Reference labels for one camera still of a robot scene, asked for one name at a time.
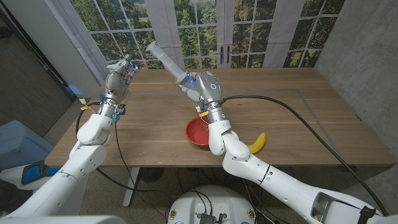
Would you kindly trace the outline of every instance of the table leg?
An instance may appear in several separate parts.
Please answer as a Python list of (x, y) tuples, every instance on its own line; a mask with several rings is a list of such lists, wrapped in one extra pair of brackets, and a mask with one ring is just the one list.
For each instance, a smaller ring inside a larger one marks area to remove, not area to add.
[[(132, 167), (131, 168), (131, 177), (134, 180), (134, 183), (137, 184), (138, 182), (138, 173), (139, 173), (139, 167)], [(129, 177), (129, 183), (127, 184), (128, 187), (134, 188), (134, 184), (131, 181), (131, 178)], [(132, 190), (126, 190), (126, 193), (124, 194), (124, 200), (123, 200), (123, 207), (128, 208), (131, 205), (132, 199), (134, 197), (135, 191)]]

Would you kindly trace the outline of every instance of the red bowl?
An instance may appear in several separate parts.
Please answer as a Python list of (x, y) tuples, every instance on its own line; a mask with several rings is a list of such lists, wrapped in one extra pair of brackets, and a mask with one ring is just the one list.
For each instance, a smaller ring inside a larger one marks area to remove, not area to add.
[(185, 135), (187, 136), (189, 141), (194, 144), (197, 144), (199, 146), (208, 146), (209, 128), (207, 125), (207, 118), (205, 116), (201, 118), (193, 118), (188, 122), (187, 127), (185, 127)]

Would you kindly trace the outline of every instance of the power cord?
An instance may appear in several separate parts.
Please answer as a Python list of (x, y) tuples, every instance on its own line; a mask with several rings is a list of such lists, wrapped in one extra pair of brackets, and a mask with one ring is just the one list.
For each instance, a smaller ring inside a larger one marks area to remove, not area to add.
[[(118, 123), (118, 122), (115, 121), (115, 123), (114, 123), (114, 131), (115, 131), (115, 134), (116, 134), (116, 143), (117, 143), (117, 145), (118, 145), (118, 149), (119, 149), (119, 153), (120, 153), (120, 158), (122, 159), (123, 164), (124, 164), (124, 166), (126, 167), (126, 170), (127, 170), (128, 173), (129, 173), (129, 176), (130, 176), (130, 179), (131, 179), (131, 182), (132, 182), (134, 188), (136, 188), (136, 183), (134, 183), (134, 180), (132, 179), (131, 172), (130, 172), (130, 170), (129, 170), (127, 164), (126, 164), (126, 161), (124, 161), (124, 158), (123, 158), (123, 155), (122, 155), (122, 151), (120, 150), (117, 123)], [(133, 189), (133, 191), (136, 191), (137, 194), (138, 194), (138, 196), (141, 198), (141, 200), (142, 200), (144, 203), (148, 204), (148, 203), (141, 197), (141, 195), (138, 193), (138, 192), (149, 192), (148, 190), (146, 190), (146, 191), (141, 191), (141, 190), (137, 190), (137, 189), (134, 190), (134, 189)], [(166, 195), (166, 196), (168, 197), (168, 199), (169, 199), (169, 207), (172, 206), (172, 205), (171, 205), (171, 199), (170, 199), (170, 196), (169, 196), (168, 194), (166, 194), (165, 192), (160, 191), (160, 190), (151, 190), (151, 192), (160, 192), (160, 193)], [(164, 217), (164, 219), (165, 219), (165, 221), (166, 221), (166, 223), (167, 223), (167, 210), (165, 211), (165, 215), (163, 215), (158, 209), (156, 209), (156, 208), (153, 206), (153, 204), (150, 204), (150, 205), (152, 206), (153, 209), (155, 209), (157, 212), (159, 212), (159, 213)]]
[(218, 104), (222, 105), (224, 104), (227, 100), (232, 100), (232, 99), (239, 99), (239, 98), (255, 98), (255, 99), (262, 99), (262, 100), (268, 100), (274, 103), (277, 103), (279, 105), (282, 105), (284, 108), (288, 109), (290, 112), (292, 112), (310, 131), (311, 133), (352, 173), (352, 175), (355, 177), (355, 179), (365, 188), (365, 190), (369, 193), (369, 195), (373, 198), (373, 200), (377, 203), (379, 206), (382, 214), (384, 216), (388, 216), (388, 212), (386, 208), (384, 208), (384, 205), (381, 203), (379, 198), (376, 196), (376, 194), (369, 188), (366, 183), (358, 177), (358, 175), (351, 169), (351, 167), (314, 131), (314, 129), (311, 128), (311, 126), (291, 107), (289, 107), (287, 104), (273, 99), (268, 96), (257, 96), (257, 95), (237, 95), (237, 96), (229, 96), (224, 99), (222, 99)]
[[(180, 184), (181, 191), (184, 194), (184, 190), (183, 190), (183, 187), (182, 187), (182, 184), (181, 184), (181, 180), (180, 180), (180, 168), (177, 168), (177, 179), (178, 179), (178, 183)], [(197, 195), (199, 196), (200, 200), (203, 202), (203, 205), (205, 206), (205, 213), (207, 214), (205, 201), (203, 201), (202, 197), (199, 194), (205, 196), (207, 198), (207, 200), (209, 201), (209, 203), (210, 203), (210, 215), (213, 215), (213, 206), (211, 205), (211, 201), (207, 197), (207, 195), (197, 191), (196, 188), (193, 188), (193, 190), (189, 190), (188, 192), (196, 192), (197, 193)]]
[[(249, 188), (254, 192), (254, 188), (253, 188), (250, 184), (247, 184), (247, 185), (248, 185)], [(279, 218), (278, 216), (274, 215), (272, 212), (270, 212), (270, 211), (267, 209), (267, 207), (265, 207), (265, 206), (262, 204), (262, 191), (263, 191), (263, 189), (262, 189), (259, 185), (257, 185), (257, 184), (256, 184), (256, 186), (258, 186), (258, 187), (260, 188), (260, 190), (257, 191), (257, 194), (254, 194), (254, 197), (255, 197), (255, 199), (256, 199), (256, 202), (257, 202), (257, 203), (260, 203), (260, 206), (261, 206), (260, 208), (264, 208), (265, 211), (267, 211), (268, 213), (270, 213), (273, 217), (275, 217), (276, 219), (278, 219), (278, 220), (281, 221), (282, 223), (291, 224), (291, 223), (289, 223), (289, 222), (287, 222), (287, 221), (285, 221), (285, 220)]]
[(246, 188), (246, 192), (248, 193), (249, 196), (249, 200), (250, 200), (250, 204), (253, 206), (253, 208), (260, 213), (264, 218), (266, 218), (268, 221), (270, 221), (272, 224), (275, 224), (274, 221), (272, 221), (268, 216), (266, 216), (265, 214), (263, 214), (256, 206), (254, 206), (253, 201), (251, 200), (251, 196), (249, 193), (249, 189), (248, 189), (248, 185), (246, 184), (246, 181), (243, 180), (244, 186)]
[[(91, 105), (100, 105), (100, 104), (101, 104), (101, 102), (92, 102), (92, 103), (88, 103), (87, 106), (91, 106)], [(86, 110), (81, 110), (81, 111), (79, 112), (78, 117), (77, 117), (77, 120), (76, 120), (76, 135), (77, 135), (77, 132), (79, 131), (79, 123), (80, 123), (80, 120), (81, 120), (81, 116), (83, 115), (83, 113), (84, 113), (85, 111), (86, 111)], [(133, 184), (134, 188), (125, 186), (125, 185), (123, 185), (123, 184), (117, 182), (116, 180), (114, 180), (114, 179), (111, 178), (110, 176), (106, 175), (102, 170), (100, 170), (100, 168), (96, 168), (96, 170), (97, 170), (102, 176), (104, 176), (105, 178), (107, 178), (108, 180), (110, 180), (112, 183), (114, 183), (114, 184), (116, 184), (116, 185), (118, 185), (118, 186), (120, 186), (120, 187), (122, 187), (122, 188), (125, 188), (125, 189), (128, 189), (128, 190), (132, 190), (133, 192), (137, 192), (137, 194), (138, 194), (138, 196), (141, 198), (141, 200), (142, 200), (144, 203), (149, 204), (153, 209), (155, 209), (158, 213), (160, 213), (160, 214), (163, 216), (163, 218), (165, 219), (166, 223), (167, 223), (167, 210), (165, 211), (165, 214), (161, 213), (158, 209), (156, 209), (156, 208), (153, 206), (153, 204), (146, 202), (138, 192), (144, 192), (144, 193), (145, 193), (145, 192), (158, 192), (158, 193), (162, 193), (162, 194), (166, 195), (167, 198), (168, 198), (168, 200), (169, 200), (169, 210), (170, 210), (170, 208), (171, 208), (171, 198), (170, 198), (170, 196), (169, 196), (167, 193), (165, 193), (165, 192), (163, 192), (163, 191), (160, 191), (160, 190), (138, 190), (138, 189), (136, 189), (136, 184), (134, 183), (134, 181), (133, 181), (133, 179), (132, 179), (132, 175), (131, 175), (131, 173), (130, 173), (130, 170), (129, 170), (129, 168), (128, 168), (126, 162), (124, 161), (122, 152), (121, 152), (121, 150), (120, 150), (119, 139), (118, 139), (118, 130), (117, 130), (117, 127), (116, 127), (116, 123), (117, 123), (117, 121), (115, 121), (115, 133), (116, 133), (116, 142), (117, 142), (117, 144), (118, 144), (119, 153), (120, 153), (121, 159), (122, 159), (122, 161), (123, 161), (123, 163), (124, 163), (124, 165), (125, 165), (127, 171), (129, 172), (129, 176), (130, 176), (130, 178), (131, 178), (131, 181), (132, 181), (132, 184)]]

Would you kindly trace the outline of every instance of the black cable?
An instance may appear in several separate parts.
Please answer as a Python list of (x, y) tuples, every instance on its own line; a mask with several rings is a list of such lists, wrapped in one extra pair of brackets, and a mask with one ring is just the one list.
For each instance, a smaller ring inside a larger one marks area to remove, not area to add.
[(203, 194), (203, 193), (201, 193), (199, 191), (189, 190), (188, 192), (196, 192), (198, 194), (201, 194), (201, 195), (205, 196), (207, 198), (207, 200), (209, 201), (209, 203), (210, 203), (210, 215), (213, 215), (213, 206), (211, 205), (211, 201), (210, 201), (209, 197), (207, 197), (205, 194)]
[(227, 100), (232, 100), (232, 99), (239, 99), (239, 98), (255, 98), (255, 99), (262, 99), (262, 100), (268, 100), (274, 103), (277, 103), (279, 105), (282, 105), (284, 108), (288, 109), (290, 112), (292, 112), (310, 131), (311, 133), (332, 153), (355, 177), (355, 179), (365, 188), (365, 190), (369, 193), (369, 195), (373, 198), (373, 200), (377, 203), (379, 206), (381, 212), (383, 213), (384, 216), (388, 216), (388, 212), (386, 208), (384, 208), (384, 205), (381, 203), (379, 198), (376, 196), (376, 194), (366, 185), (366, 183), (356, 175), (355, 171), (351, 169), (351, 167), (314, 131), (314, 129), (311, 128), (311, 126), (291, 107), (289, 107), (287, 104), (273, 99), (268, 96), (257, 96), (257, 95), (237, 95), (237, 96), (229, 96), (224, 99), (222, 99), (218, 104), (222, 105), (225, 103)]
[[(185, 192), (183, 190), (183, 187), (182, 187), (182, 184), (181, 184), (181, 180), (180, 180), (180, 168), (177, 168), (177, 179), (178, 179), (178, 183), (180, 184), (181, 191), (184, 194)], [(213, 214), (213, 207), (211, 206), (210, 199), (205, 194), (197, 191), (196, 188), (193, 188), (193, 190), (189, 190), (189, 192), (196, 192), (197, 193), (197, 195), (199, 196), (200, 200), (203, 202), (203, 205), (205, 206), (205, 213), (207, 214), (205, 201), (202, 199), (202, 197), (199, 194), (202, 194), (203, 196), (205, 196), (207, 198), (207, 200), (209, 201), (209, 203), (210, 203), (210, 215)]]
[[(248, 184), (248, 186), (250, 187), (250, 189), (251, 189), (252, 191), (254, 191), (254, 188), (252, 187), (252, 185)], [(257, 185), (257, 186), (260, 188), (260, 191), (257, 191), (257, 195), (254, 195), (254, 197), (255, 197), (256, 200), (260, 203), (261, 208), (264, 208), (268, 213), (270, 213), (273, 217), (275, 217), (275, 218), (278, 219), (279, 221), (281, 221), (281, 222), (283, 222), (283, 223), (286, 223), (286, 224), (291, 224), (291, 223), (289, 223), (288, 221), (285, 221), (285, 220), (279, 218), (278, 216), (274, 215), (273, 213), (271, 213), (271, 212), (267, 209), (267, 207), (265, 207), (265, 206), (262, 204), (262, 199), (261, 199), (261, 200), (258, 199), (258, 193), (261, 195), (261, 198), (262, 198), (262, 188), (261, 188), (259, 185)]]
[(185, 191), (182, 188), (182, 184), (181, 184), (181, 180), (180, 180), (180, 168), (177, 168), (177, 179), (178, 179), (178, 183), (180, 184), (181, 192), (184, 194)]
[[(101, 102), (92, 102), (92, 103), (88, 103), (87, 106), (91, 106), (91, 105), (100, 105), (100, 104), (101, 104)], [(86, 110), (81, 110), (81, 111), (79, 112), (78, 117), (77, 117), (77, 120), (76, 120), (76, 135), (77, 135), (77, 132), (79, 131), (79, 123), (80, 123), (80, 120), (81, 120), (81, 116), (83, 115), (83, 113), (84, 113), (85, 111), (86, 111)], [(117, 142), (117, 144), (118, 144), (119, 153), (120, 153), (120, 156), (121, 156), (121, 159), (122, 159), (124, 165), (126, 166), (127, 171), (129, 172), (129, 176), (130, 176), (130, 178), (131, 178), (131, 181), (132, 181), (132, 184), (133, 184), (134, 188), (125, 186), (125, 185), (123, 185), (123, 184), (117, 182), (116, 180), (112, 179), (110, 176), (106, 175), (106, 174), (105, 174), (102, 170), (100, 170), (99, 168), (96, 168), (96, 170), (97, 170), (101, 175), (103, 175), (105, 178), (107, 178), (108, 180), (110, 180), (112, 183), (114, 183), (114, 184), (116, 184), (116, 185), (118, 185), (118, 186), (120, 186), (120, 187), (122, 187), (122, 188), (125, 188), (125, 189), (128, 189), (128, 190), (132, 190), (133, 192), (137, 192), (137, 194), (138, 194), (138, 196), (141, 198), (141, 200), (142, 200), (144, 203), (146, 203), (146, 204), (150, 204), (150, 205), (152, 206), (153, 209), (155, 209), (157, 212), (159, 212), (159, 213), (165, 218), (165, 221), (166, 221), (166, 223), (167, 223), (167, 210), (165, 211), (165, 214), (161, 213), (158, 209), (156, 209), (156, 208), (153, 206), (153, 204), (146, 202), (138, 192), (158, 192), (158, 193), (162, 193), (162, 194), (166, 195), (167, 198), (168, 198), (168, 200), (169, 200), (169, 210), (170, 210), (170, 208), (171, 208), (171, 206), (172, 206), (172, 205), (171, 205), (171, 198), (170, 198), (170, 196), (169, 196), (167, 193), (165, 193), (165, 192), (163, 192), (163, 191), (161, 191), (161, 190), (138, 190), (138, 189), (136, 189), (136, 184), (134, 183), (134, 181), (133, 181), (133, 179), (132, 179), (130, 170), (129, 170), (129, 168), (128, 168), (126, 162), (124, 161), (122, 152), (121, 152), (121, 150), (120, 150), (119, 139), (118, 139), (118, 130), (117, 130), (117, 127), (116, 127), (116, 123), (117, 123), (117, 121), (115, 121), (114, 127), (115, 127), (116, 142)]]
[(195, 188), (193, 188), (193, 190), (197, 193), (198, 197), (203, 202), (203, 206), (205, 207), (205, 214), (207, 214), (207, 208), (206, 208), (205, 201), (202, 199), (202, 197), (199, 195), (199, 192)]
[[(101, 102), (91, 102), (91, 103), (88, 103), (86, 106), (100, 105), (100, 104), (101, 104)], [(80, 124), (81, 116), (83, 115), (83, 113), (85, 111), (86, 110), (80, 110), (79, 115), (77, 116), (77, 120), (76, 120), (76, 135), (77, 135), (77, 132), (79, 131), (79, 124)]]
[[(129, 176), (130, 176), (130, 179), (131, 179), (131, 182), (132, 182), (134, 188), (136, 188), (136, 183), (134, 183), (134, 181), (133, 181), (133, 179), (132, 179), (131, 172), (130, 172), (130, 170), (129, 170), (127, 164), (126, 164), (126, 162), (124, 161), (124, 158), (123, 158), (123, 155), (122, 155), (122, 151), (120, 150), (117, 123), (118, 123), (117, 121), (115, 121), (115, 123), (114, 123), (114, 132), (115, 132), (115, 134), (116, 134), (116, 143), (117, 143), (117, 145), (118, 145), (118, 149), (119, 149), (119, 153), (120, 153), (120, 158), (122, 159), (123, 164), (124, 164), (124, 166), (126, 167), (127, 172), (129, 173)], [(141, 200), (142, 200), (144, 203), (148, 204), (148, 203), (141, 197), (141, 195), (138, 193), (140, 190), (135, 190), (135, 191), (137, 192), (137, 194), (138, 194), (138, 196), (141, 198)], [(153, 192), (161, 192), (161, 193), (167, 195), (165, 192), (162, 192), (162, 191), (159, 191), (159, 190), (153, 190)], [(169, 198), (169, 206), (170, 206), (170, 208), (171, 208), (171, 199), (170, 199), (170, 196), (169, 196), (169, 195), (167, 195), (167, 196), (168, 196), (168, 198)], [(159, 212), (159, 213), (164, 217), (164, 219), (165, 219), (165, 221), (166, 221), (166, 223), (167, 223), (167, 210), (165, 211), (165, 215), (163, 215), (158, 209), (156, 209), (156, 208), (153, 206), (153, 204), (151, 204), (151, 205), (152, 205), (152, 207), (153, 207), (157, 212)]]

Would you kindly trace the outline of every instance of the gray wall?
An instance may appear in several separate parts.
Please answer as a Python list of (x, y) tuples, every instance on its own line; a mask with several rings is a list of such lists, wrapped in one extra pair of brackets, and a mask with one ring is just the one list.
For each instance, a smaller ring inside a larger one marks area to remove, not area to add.
[(77, 97), (92, 97), (99, 84), (44, 0), (3, 0)]
[(0, 126), (16, 119), (39, 136), (72, 104), (15, 34), (0, 39), (0, 95)]
[[(315, 65), (396, 158), (397, 58), (397, 1), (346, 0)], [(362, 169), (362, 173), (375, 169)], [(366, 182), (390, 213), (398, 213), (398, 167), (380, 172)], [(358, 185), (344, 191), (374, 204)]]

